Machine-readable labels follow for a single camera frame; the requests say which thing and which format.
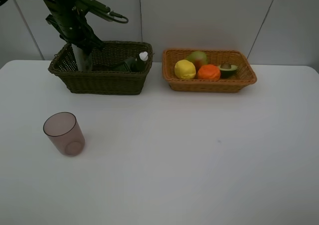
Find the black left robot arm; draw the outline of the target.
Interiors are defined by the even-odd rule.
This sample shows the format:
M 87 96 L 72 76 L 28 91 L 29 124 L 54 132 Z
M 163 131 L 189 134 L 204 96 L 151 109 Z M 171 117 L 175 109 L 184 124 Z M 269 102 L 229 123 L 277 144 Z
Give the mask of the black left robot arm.
M 0 0 L 3 5 L 8 0 Z M 87 23 L 86 14 L 104 18 L 110 8 L 96 0 L 43 0 L 50 11 L 46 21 L 59 33 L 61 39 L 82 49 L 87 54 L 93 48 L 103 49 L 105 43 L 99 39 Z

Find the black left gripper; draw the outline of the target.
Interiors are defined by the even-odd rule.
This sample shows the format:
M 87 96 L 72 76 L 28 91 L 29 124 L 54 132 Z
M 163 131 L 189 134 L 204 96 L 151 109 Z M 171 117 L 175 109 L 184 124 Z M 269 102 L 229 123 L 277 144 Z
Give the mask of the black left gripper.
M 96 0 L 44 0 L 51 14 L 46 21 L 68 43 L 79 45 L 85 54 L 93 48 L 102 50 L 105 43 L 99 39 L 88 25 L 86 14 L 92 13 L 106 21 L 111 21 L 111 9 Z

